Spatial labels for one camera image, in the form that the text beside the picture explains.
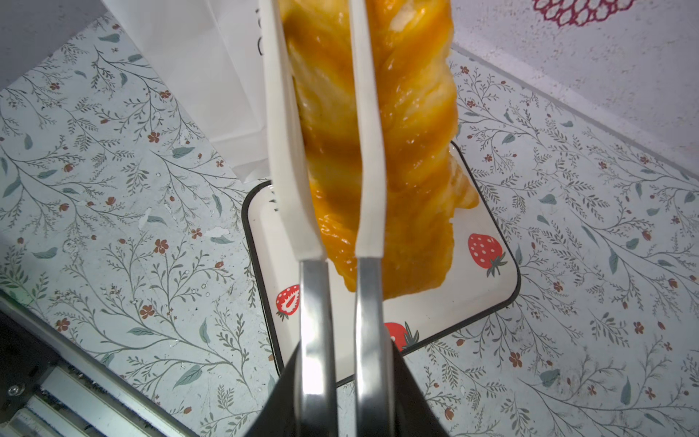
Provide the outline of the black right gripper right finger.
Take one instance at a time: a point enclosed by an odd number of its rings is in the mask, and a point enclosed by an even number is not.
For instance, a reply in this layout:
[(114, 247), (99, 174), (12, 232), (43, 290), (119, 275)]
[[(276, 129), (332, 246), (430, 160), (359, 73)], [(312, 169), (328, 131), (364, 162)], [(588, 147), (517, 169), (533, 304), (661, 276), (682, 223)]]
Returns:
[(392, 347), (395, 435), (448, 437), (395, 344)]

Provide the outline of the white paper gift bag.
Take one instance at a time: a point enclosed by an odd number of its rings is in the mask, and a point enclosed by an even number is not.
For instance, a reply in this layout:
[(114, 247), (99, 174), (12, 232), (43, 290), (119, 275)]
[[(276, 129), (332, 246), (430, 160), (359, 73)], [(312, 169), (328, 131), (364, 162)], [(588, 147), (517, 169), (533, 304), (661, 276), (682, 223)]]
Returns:
[(258, 2), (105, 3), (243, 182), (269, 176)]

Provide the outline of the white slotted serving tongs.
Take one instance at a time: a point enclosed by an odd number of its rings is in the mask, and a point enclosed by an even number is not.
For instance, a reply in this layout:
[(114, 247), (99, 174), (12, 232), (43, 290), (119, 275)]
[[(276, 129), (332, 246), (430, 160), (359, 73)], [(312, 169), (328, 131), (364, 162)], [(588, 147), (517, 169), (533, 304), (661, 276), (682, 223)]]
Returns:
[[(309, 190), (298, 105), (280, 7), (260, 3), (269, 167), (281, 221), (300, 264), (300, 344), (294, 407), (299, 435), (338, 431), (336, 369), (327, 253)], [(355, 244), (356, 428), (395, 433), (392, 344), (383, 321), (382, 257), (387, 178), (382, 122), (366, 4), (349, 3), (351, 54), (362, 157), (360, 222)]]

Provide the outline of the long braided fake bread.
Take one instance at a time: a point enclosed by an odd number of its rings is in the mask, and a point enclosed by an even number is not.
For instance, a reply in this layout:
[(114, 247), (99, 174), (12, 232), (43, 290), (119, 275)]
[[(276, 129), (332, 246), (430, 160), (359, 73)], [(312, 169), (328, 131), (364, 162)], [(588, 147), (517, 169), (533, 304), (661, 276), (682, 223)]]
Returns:
[[(453, 263), (453, 216), (479, 199), (451, 155), (457, 90), (447, 63), (447, 1), (371, 1), (371, 27), (387, 167), (383, 293), (438, 288)], [(283, 1), (311, 194), (322, 240), (348, 291), (357, 288), (355, 242), (362, 158), (352, 74), (349, 5)]]

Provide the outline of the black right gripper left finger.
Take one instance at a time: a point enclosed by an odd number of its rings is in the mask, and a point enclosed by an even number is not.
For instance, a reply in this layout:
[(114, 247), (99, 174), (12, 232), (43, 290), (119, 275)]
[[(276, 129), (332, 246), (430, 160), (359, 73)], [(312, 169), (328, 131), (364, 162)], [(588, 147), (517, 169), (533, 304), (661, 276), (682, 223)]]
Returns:
[(247, 431), (251, 437), (300, 436), (296, 409), (300, 395), (300, 344), (276, 382), (260, 415)]

